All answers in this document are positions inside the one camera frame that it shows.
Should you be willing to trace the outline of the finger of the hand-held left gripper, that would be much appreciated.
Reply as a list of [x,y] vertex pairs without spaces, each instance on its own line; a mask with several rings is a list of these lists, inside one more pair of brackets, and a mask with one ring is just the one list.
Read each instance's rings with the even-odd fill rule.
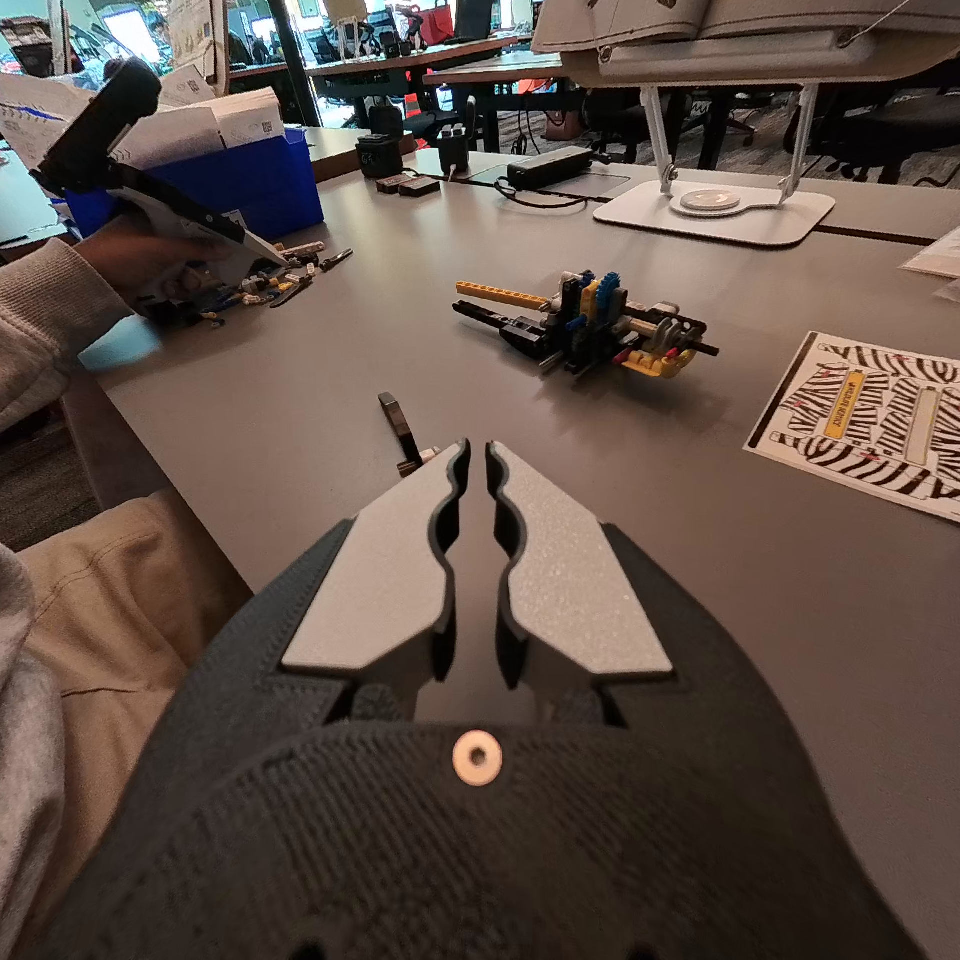
[[277,248],[251,233],[245,226],[211,212],[188,198],[158,198],[130,187],[109,189],[108,195],[128,207],[136,207],[150,221],[154,231],[166,237],[191,239],[223,251],[217,269],[269,269],[288,266]]
[[242,285],[247,279],[265,274],[268,278],[288,269],[283,256],[266,257],[250,250],[235,250],[218,260],[218,279],[223,285]]

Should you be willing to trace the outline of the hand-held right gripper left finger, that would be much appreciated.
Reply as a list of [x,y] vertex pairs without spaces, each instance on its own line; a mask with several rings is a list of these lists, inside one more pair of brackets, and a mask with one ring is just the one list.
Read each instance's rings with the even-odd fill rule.
[[448,552],[471,460],[463,438],[354,517],[284,651],[285,672],[385,687],[414,717],[422,689],[443,682],[455,657]]

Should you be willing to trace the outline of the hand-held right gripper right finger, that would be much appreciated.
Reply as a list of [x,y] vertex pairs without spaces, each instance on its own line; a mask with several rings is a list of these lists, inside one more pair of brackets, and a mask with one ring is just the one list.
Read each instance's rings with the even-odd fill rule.
[[503,442],[485,448],[497,587],[495,654],[553,721],[621,721],[612,689],[674,678],[639,595],[593,511]]

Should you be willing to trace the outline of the pile of small lego pieces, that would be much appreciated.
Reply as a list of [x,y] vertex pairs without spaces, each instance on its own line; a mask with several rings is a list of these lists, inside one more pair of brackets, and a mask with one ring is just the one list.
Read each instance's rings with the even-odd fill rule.
[[289,262],[287,270],[271,277],[265,273],[248,278],[242,285],[224,285],[211,266],[202,271],[203,286],[197,294],[184,301],[168,298],[158,286],[155,294],[139,298],[137,313],[156,327],[164,330],[189,329],[208,325],[221,329],[227,323],[229,312],[247,307],[278,308],[284,306],[308,289],[319,276],[329,273],[354,256],[347,247],[325,256],[323,242],[312,242],[276,249]]

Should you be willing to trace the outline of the blue plastic bin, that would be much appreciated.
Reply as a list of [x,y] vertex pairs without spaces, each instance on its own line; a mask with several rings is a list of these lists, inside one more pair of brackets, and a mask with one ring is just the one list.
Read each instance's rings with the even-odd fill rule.
[[136,163],[194,202],[232,219],[266,241],[325,220],[306,133],[287,127],[276,136],[158,166]]

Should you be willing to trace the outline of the black lego beam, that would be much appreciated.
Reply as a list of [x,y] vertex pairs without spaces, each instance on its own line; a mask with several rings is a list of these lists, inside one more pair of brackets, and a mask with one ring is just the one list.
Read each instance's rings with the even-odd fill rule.
[[414,474],[440,455],[441,449],[436,446],[418,448],[401,404],[389,391],[379,393],[378,402],[403,454],[403,459],[397,464],[397,471],[401,478]]

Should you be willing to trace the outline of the person's left forearm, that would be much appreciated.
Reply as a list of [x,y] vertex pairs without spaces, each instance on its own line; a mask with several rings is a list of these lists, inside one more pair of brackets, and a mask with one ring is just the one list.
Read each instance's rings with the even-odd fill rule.
[[59,239],[1,270],[1,429],[56,401],[80,353],[133,315]]

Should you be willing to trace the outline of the lego vehicle assembly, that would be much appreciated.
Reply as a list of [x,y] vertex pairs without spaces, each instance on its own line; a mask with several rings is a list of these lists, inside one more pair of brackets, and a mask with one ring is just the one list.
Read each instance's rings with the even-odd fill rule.
[[699,356],[719,356],[706,342],[706,323],[684,316],[674,303],[633,301],[614,271],[565,271],[549,296],[468,281],[455,289],[455,313],[495,330],[544,373],[562,369],[581,379],[617,367],[670,380]]

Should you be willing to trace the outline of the person's left hand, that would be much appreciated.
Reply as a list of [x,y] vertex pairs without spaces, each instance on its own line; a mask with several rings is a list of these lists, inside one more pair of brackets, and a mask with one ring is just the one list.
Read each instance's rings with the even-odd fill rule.
[[203,270],[232,254],[207,239],[157,234],[136,212],[115,217],[74,250],[131,307],[155,286],[170,300],[190,299],[205,284]]

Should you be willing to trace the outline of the white paper sheets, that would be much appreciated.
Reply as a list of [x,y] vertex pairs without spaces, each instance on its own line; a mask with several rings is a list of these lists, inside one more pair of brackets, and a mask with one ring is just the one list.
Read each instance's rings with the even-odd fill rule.
[[94,96],[63,78],[3,73],[2,137],[27,169],[36,169]]

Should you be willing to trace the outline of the white instruction booklets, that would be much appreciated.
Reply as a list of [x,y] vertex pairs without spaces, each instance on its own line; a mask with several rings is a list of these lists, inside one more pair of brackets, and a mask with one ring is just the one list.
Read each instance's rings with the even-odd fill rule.
[[132,127],[111,157],[148,171],[273,138],[285,138],[285,124],[276,92],[266,87],[191,105],[161,105]]

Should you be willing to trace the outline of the black charger box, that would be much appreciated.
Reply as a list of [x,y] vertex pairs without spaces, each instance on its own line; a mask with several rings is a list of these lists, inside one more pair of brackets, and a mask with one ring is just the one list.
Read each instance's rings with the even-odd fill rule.
[[367,180],[381,181],[404,171],[402,137],[369,133],[358,137],[355,150],[359,171]]

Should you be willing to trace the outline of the zebra striped sticker sheet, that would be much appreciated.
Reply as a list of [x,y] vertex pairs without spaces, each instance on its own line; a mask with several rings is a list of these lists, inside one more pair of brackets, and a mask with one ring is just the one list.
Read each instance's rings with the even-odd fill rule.
[[810,331],[743,449],[957,523],[958,360]]

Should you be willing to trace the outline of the black office chair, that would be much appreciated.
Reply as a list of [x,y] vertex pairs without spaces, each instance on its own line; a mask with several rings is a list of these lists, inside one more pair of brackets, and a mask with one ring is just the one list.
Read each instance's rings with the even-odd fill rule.
[[[678,159],[682,134],[702,128],[698,167],[714,170],[729,130],[744,135],[752,147],[757,130],[735,118],[737,96],[726,89],[672,89],[661,91],[663,130],[671,156]],[[652,141],[642,96],[636,88],[606,88],[586,91],[581,105],[584,129],[595,137],[594,151],[604,153],[618,140],[625,145],[623,161],[636,163],[640,145]]]
[[958,146],[958,90],[905,96],[894,82],[821,86],[810,117],[795,110],[784,149],[793,154],[800,140],[845,179],[864,183],[878,171],[880,184],[896,185],[914,156]]

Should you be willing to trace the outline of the white book stand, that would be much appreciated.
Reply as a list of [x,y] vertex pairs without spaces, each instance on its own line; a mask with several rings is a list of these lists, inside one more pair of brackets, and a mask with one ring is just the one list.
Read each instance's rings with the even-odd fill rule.
[[774,188],[684,181],[669,152],[660,90],[640,88],[652,135],[658,181],[645,182],[601,205],[596,222],[657,234],[690,236],[755,248],[785,249],[807,238],[834,210],[835,198],[800,188],[818,83],[799,95],[789,174]]

